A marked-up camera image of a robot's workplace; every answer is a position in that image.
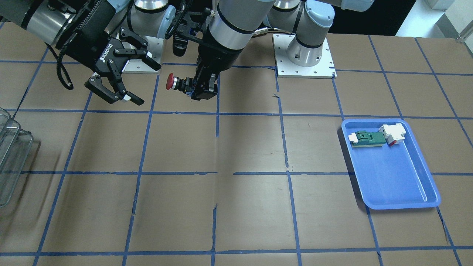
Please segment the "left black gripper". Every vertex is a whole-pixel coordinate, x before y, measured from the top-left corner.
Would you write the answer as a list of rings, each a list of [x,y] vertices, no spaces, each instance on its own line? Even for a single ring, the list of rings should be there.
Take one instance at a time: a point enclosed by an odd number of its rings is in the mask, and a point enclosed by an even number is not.
[[[192,82],[191,99],[211,99],[218,94],[220,72],[229,69],[241,54],[221,45],[214,37],[203,37],[198,47],[196,75]]]

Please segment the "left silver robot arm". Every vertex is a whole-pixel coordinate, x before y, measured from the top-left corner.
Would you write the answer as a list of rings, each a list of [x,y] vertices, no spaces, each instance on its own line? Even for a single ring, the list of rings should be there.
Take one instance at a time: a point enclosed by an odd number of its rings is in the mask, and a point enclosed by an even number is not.
[[[220,0],[203,27],[194,79],[186,94],[193,100],[217,95],[220,72],[229,69],[261,24],[294,34],[286,56],[300,67],[323,57],[323,43],[335,17],[334,8],[364,12],[371,0]]]

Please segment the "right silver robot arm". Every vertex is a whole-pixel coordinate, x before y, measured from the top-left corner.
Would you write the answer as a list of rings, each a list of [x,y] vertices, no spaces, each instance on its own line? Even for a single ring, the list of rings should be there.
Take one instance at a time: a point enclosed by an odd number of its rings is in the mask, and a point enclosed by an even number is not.
[[[1,1],[2,19],[47,45],[66,89],[73,89],[62,63],[69,56],[93,71],[85,87],[109,104],[120,100],[144,103],[125,88],[122,74],[132,60],[160,70],[149,46],[154,38],[164,38],[175,14],[167,0]]]

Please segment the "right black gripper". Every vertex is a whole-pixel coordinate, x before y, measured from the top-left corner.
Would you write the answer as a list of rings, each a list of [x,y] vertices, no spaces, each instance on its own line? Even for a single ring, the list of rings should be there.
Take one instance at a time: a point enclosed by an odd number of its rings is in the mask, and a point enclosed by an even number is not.
[[[61,0],[61,12],[72,20],[59,37],[59,81],[72,87],[71,78],[62,61],[69,56],[99,75],[91,76],[85,87],[109,104],[132,101],[140,106],[144,100],[127,91],[121,77],[130,59],[140,59],[158,71],[161,65],[147,50],[148,41],[137,35],[124,21],[131,17],[132,0]],[[102,84],[109,79],[113,91]]]

